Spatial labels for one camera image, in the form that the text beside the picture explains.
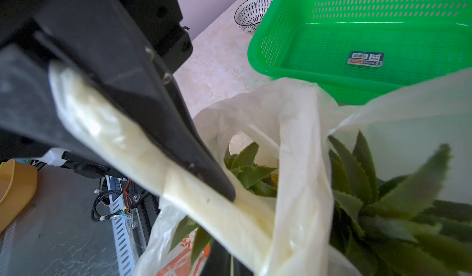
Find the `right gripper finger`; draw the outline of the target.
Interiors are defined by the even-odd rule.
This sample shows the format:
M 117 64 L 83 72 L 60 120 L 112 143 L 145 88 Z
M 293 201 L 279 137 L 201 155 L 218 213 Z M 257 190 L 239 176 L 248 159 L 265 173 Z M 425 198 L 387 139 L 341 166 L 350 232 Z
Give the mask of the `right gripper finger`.
M 75 69 L 163 153 L 229 201 L 236 192 L 200 139 L 174 72 L 192 43 L 178 0 L 1 0 L 1 159 L 63 148 L 105 160 L 60 123 L 47 78 Z

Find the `small pineapple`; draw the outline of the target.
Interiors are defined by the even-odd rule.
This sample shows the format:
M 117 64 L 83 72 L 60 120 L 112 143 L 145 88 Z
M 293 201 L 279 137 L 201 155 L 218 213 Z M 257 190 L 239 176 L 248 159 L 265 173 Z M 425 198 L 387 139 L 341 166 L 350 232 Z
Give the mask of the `small pineapple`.
M 249 144 L 238 154 L 232 154 L 230 149 L 226 149 L 224 163 L 242 186 L 257 196 L 276 197 L 278 174 L 277 169 L 258 165 L 254 162 L 258 153 L 259 145 L 255 142 Z M 204 250 L 209 249 L 213 242 L 213 237 L 202 227 L 200 227 L 190 217 L 184 217 L 178 224 L 173 235 L 171 247 L 173 250 L 180 244 L 188 243 L 189 234 L 195 233 L 191 248 L 191 265 L 193 265 Z

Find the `yellow plastic bag orange print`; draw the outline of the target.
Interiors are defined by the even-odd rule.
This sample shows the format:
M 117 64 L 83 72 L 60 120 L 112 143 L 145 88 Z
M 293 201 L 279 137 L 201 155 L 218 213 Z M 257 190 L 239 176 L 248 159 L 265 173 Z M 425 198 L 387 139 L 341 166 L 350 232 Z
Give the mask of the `yellow plastic bag orange print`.
M 74 137 L 120 172 L 202 224 L 258 276 L 325 276 L 334 264 L 328 246 L 333 194 L 328 135 L 353 143 L 367 134 L 381 173 L 411 170 L 442 142 L 452 147 L 444 196 L 472 199 L 472 72 L 404 87 L 363 106 L 339 106 L 315 84 L 279 79 L 219 101 L 194 121 L 222 168 L 238 133 L 279 160 L 281 192 L 258 198 L 226 172 L 230 202 L 172 161 L 144 131 L 64 64 L 49 66 L 59 119 Z

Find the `large pineapple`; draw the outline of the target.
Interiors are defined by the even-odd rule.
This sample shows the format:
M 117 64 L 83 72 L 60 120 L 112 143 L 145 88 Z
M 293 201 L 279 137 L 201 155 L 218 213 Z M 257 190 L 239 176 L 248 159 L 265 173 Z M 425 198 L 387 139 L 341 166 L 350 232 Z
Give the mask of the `large pineapple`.
M 348 150 L 329 137 L 334 196 L 330 245 L 363 276 L 458 276 L 472 271 L 472 207 L 439 199 L 451 147 L 414 173 L 378 179 L 365 136 Z

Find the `white sink strainer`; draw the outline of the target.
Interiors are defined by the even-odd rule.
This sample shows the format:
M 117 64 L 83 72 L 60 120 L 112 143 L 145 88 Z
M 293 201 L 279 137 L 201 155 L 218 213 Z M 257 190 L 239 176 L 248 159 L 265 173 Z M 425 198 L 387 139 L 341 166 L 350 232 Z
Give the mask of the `white sink strainer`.
M 254 35 L 273 0 L 246 0 L 234 14 L 234 21 L 243 32 Z

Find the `yellow object off table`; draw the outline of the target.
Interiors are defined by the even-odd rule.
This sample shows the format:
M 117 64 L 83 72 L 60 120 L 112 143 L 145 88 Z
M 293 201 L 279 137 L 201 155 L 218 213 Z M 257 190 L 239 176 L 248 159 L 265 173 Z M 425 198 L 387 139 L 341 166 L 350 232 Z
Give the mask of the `yellow object off table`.
M 33 198 L 38 185 L 36 167 L 11 159 L 1 167 L 1 232 Z

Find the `green plastic basket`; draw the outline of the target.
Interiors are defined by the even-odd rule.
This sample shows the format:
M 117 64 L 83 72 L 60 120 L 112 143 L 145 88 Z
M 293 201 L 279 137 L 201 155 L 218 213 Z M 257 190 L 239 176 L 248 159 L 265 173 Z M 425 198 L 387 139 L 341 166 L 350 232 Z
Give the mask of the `green plastic basket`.
M 470 68 L 472 0 L 273 0 L 248 60 L 271 78 L 363 105 Z

